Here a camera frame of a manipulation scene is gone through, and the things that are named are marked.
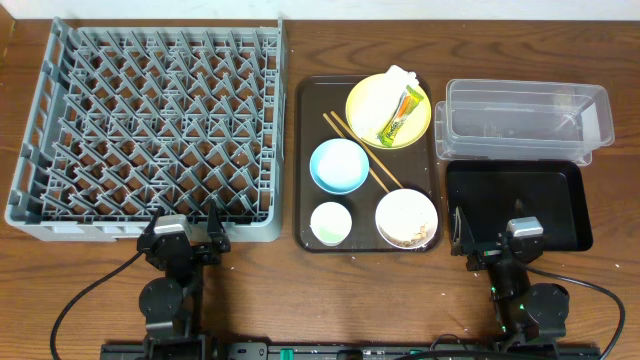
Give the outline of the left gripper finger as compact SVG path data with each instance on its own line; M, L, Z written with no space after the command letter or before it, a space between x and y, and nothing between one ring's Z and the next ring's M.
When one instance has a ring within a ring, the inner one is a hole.
M163 208L159 208L159 209L156 210L156 212L152 216L149 224L146 226L146 228L144 229L144 231L141 234L141 238L142 239L147 239L147 238L150 238L150 237L154 236L154 228L155 228L155 225L157 223L157 220L163 215L164 215L164 209Z
M209 201L206 232L219 253L228 253L231 251L231 242L219 219L218 209L213 200Z

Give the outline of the white bowl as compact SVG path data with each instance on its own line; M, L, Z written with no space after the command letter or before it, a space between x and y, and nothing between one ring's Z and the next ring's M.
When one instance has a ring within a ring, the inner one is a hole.
M384 195L376 207L374 221L381 237L401 250L432 245L439 226L434 203L413 189L398 189Z

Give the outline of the small white cup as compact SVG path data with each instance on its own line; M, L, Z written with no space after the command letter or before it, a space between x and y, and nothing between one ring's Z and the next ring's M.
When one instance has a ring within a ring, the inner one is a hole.
M349 210L337 202L317 206L310 217L313 235L326 246L337 246L351 232L352 217Z

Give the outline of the light blue bowl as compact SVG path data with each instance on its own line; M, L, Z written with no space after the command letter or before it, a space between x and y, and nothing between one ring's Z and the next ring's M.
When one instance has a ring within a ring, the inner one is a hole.
M312 153L309 172L314 183L333 195L346 195L357 190L366 181L368 167L364 169L341 147L341 138L327 140Z

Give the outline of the green orange snack wrapper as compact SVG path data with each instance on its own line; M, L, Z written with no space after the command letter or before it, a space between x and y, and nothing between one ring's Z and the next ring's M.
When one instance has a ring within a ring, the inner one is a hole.
M383 146L391 147L393 145L397 133L423 100L424 97L420 92L409 85L405 87L390 120L377 133L377 139Z

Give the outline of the white napkin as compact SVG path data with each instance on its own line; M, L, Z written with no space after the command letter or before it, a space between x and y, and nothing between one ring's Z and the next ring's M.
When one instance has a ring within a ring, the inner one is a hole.
M391 65L385 73L360 81L347 100L351 128L360 138L373 137L392 119L408 88L419 82L415 72Z

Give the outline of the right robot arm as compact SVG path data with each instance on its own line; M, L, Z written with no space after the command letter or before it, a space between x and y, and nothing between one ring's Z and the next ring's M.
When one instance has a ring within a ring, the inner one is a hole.
M535 217L512 219L489 242L477 241L463 210L454 211L452 250L470 272L486 271L490 298L504 336L494 348L551 346L566 335L569 293L561 285L530 282L526 266L543 254L543 227Z

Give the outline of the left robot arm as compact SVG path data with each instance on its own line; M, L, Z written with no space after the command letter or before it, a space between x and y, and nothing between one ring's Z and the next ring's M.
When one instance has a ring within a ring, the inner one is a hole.
M201 330L206 266L218 265L231 250L229 237L214 205L206 224L192 225L184 215L159 209L137 239L137 250L164 273L139 296L147 337L155 342L188 338Z

